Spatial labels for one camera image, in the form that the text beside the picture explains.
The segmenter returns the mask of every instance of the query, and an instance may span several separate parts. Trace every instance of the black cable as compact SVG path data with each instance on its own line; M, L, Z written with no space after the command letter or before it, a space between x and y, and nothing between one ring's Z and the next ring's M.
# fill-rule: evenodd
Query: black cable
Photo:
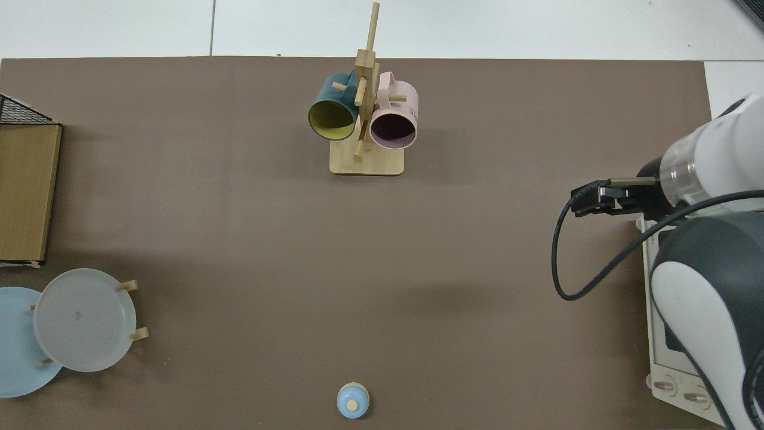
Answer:
M568 200L567 204L562 209L562 213L560 213L560 217L557 219L555 234L552 237L552 281L555 283L555 290L557 291L557 294L564 300L574 301L584 297L592 289L594 289L594 287L596 287L597 284L599 284L602 281L602 279L605 278L605 276L607 276L610 272L612 272L613 269L615 269L615 267L619 265L630 253L638 249L642 245L642 242L649 239L650 236L657 233L663 227L668 226L671 223L674 223L676 220L680 220L681 218L686 217L690 213L697 212L701 209L705 209L711 206L716 206L718 204L726 203L729 201L764 197L764 190L741 191L739 193L731 193L731 194L725 194L719 197L712 197L708 200L703 200L699 203L684 207L672 213L671 215L664 217L656 225L650 227L646 232L639 235L639 237L637 237L626 248L623 248L621 252L619 252L615 257L613 257L613 259L602 270L600 270L599 273L597 273L597 276L595 276L591 281L589 281L589 283L586 284L586 286L583 287L579 292L576 292L570 295L566 294L564 291L562 291L562 287L560 286L560 280L557 275L557 242L559 241L559 237L560 237L560 229L562 228L562 221L565 220L565 216L568 215L568 211L570 210L571 206L573 206L573 204L575 204L575 202L578 201L578 199L580 199L581 196L590 192L592 189L596 187L607 187L608 185L610 185L610 181L595 181L595 182L592 182L591 184L584 186L579 192L573 195L570 200Z
M756 411L756 390L758 389L759 378L764 370L764 348L751 360L746 375L743 378L743 405L746 408L751 422L758 430L764 430L762 417Z

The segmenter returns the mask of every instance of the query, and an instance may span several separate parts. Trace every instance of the blue mug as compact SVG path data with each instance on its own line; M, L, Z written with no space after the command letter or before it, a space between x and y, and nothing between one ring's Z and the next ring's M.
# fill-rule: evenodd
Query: blue mug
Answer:
M329 140L350 137L358 119L358 106L355 105L357 92L355 70L350 74L334 73L326 78L316 101L308 110L310 128Z

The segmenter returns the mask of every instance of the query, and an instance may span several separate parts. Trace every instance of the mug handle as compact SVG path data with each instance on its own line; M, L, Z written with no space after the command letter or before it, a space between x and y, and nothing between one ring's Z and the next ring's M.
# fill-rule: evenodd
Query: mug handle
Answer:
M384 72L380 75L380 87L377 89L377 103L380 109L389 109L390 105L390 87L395 85L393 72Z

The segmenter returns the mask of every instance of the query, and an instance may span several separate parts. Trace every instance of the pink mug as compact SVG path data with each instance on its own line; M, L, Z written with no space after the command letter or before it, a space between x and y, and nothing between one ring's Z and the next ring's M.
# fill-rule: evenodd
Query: pink mug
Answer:
M416 116L419 94L408 82L395 80L392 72L380 75L377 105L371 114L369 130L377 145L388 149L404 149L416 140Z

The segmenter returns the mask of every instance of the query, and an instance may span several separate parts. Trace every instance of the mug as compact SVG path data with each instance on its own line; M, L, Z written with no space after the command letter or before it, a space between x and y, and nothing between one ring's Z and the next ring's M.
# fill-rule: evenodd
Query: mug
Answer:
M326 78L316 101L308 110L310 128L329 140L350 137L358 119L358 107L354 104L358 82L352 73L334 73Z
M408 82L395 80L392 72L380 75L377 106L369 122L369 134L377 145L404 149L416 140L419 94Z

